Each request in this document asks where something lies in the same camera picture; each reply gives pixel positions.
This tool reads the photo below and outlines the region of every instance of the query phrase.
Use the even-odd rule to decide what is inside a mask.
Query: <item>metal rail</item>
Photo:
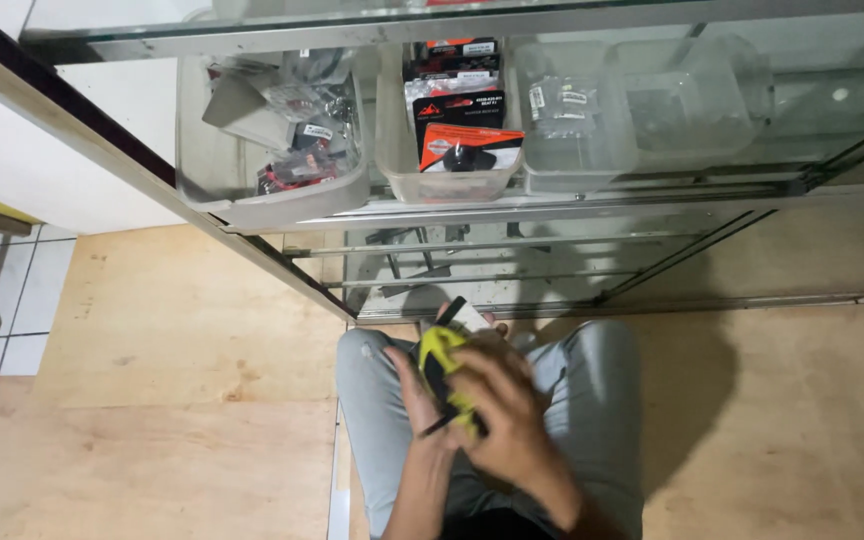
[[[326,289],[379,288],[385,286],[428,286],[434,284],[470,284],[477,282],[519,282],[528,280],[560,280],[562,278],[608,278],[634,276],[642,270],[582,270],[571,274],[487,274],[483,276],[402,277],[401,279],[362,279],[323,283]]]
[[[456,241],[428,244],[395,244],[373,246],[345,246],[342,248],[285,248],[282,255],[292,259],[317,259],[347,255],[390,255],[400,253],[425,253],[432,251],[466,251],[490,249],[532,248],[556,244],[607,244],[607,243],[662,243],[669,239],[694,239],[695,233],[660,230],[655,232],[630,232],[615,236],[548,236],[541,238],[508,238],[493,242]]]
[[[467,6],[395,7],[315,15],[151,24],[83,30],[26,30],[21,43],[53,66],[234,55],[542,33],[782,19],[864,12],[856,0],[497,1]]]

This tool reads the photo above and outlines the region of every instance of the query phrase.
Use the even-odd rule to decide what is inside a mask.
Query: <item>person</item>
[[[642,538],[639,355],[630,329],[591,321],[526,355],[506,325],[453,354],[447,383],[488,435],[440,418],[408,351],[353,328],[339,340],[336,387],[372,540]],[[491,489],[483,471],[511,485]]]

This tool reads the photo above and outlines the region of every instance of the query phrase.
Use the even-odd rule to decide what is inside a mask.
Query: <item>plastic container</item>
[[[212,20],[211,10],[190,20]],[[357,153],[349,171],[330,181],[287,192],[256,196],[258,171],[266,165],[266,148],[230,135],[203,122],[210,100],[207,56],[178,60],[175,113],[175,186],[186,204],[241,229],[268,229],[357,209],[369,198],[366,166],[368,138],[361,122],[362,92],[352,75],[356,115],[353,123]]]
[[[375,97],[375,165],[403,203],[461,203],[498,199],[522,163],[522,153],[507,169],[470,173],[420,173],[416,140],[405,116],[402,94],[402,45],[379,47],[381,71]],[[505,128],[522,129],[515,67],[504,58]]]
[[[573,135],[568,119],[530,121],[531,104],[520,100],[527,193],[588,193],[636,168],[632,118],[622,85],[605,64],[608,51],[609,45],[599,41],[531,43],[515,51],[519,95],[528,95],[530,87],[546,77],[556,77],[553,87],[559,92],[563,84],[566,90],[581,87],[589,104],[583,114],[590,114],[582,119],[582,132]],[[562,113],[568,115],[569,100],[564,101]],[[554,136],[550,124],[559,131]]]
[[[637,171],[721,165],[758,132],[718,39],[618,43],[606,54],[606,63],[625,87]],[[763,84],[750,77],[747,91],[753,95],[754,87]]]

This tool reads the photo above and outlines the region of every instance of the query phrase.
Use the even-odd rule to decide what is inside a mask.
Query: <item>white wall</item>
[[[17,38],[31,5],[31,0],[0,0],[0,28]],[[172,80],[174,92],[174,75]],[[155,150],[172,152],[164,145]],[[4,104],[0,104],[0,202],[85,234],[183,222]]]

